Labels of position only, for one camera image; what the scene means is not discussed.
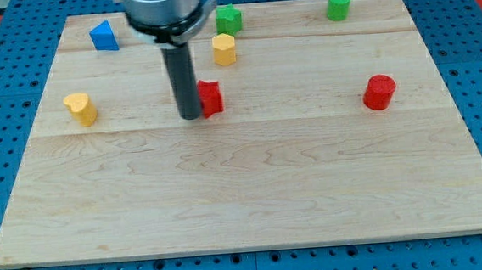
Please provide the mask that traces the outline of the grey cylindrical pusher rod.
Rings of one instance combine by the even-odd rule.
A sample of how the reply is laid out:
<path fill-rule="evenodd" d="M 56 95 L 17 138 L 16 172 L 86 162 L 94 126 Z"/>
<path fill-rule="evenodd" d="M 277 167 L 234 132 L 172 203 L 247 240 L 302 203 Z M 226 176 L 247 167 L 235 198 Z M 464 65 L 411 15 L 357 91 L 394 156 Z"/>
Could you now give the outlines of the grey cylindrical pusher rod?
<path fill-rule="evenodd" d="M 178 112 L 184 120 L 198 119 L 202 113 L 189 46 L 162 49 Z"/>

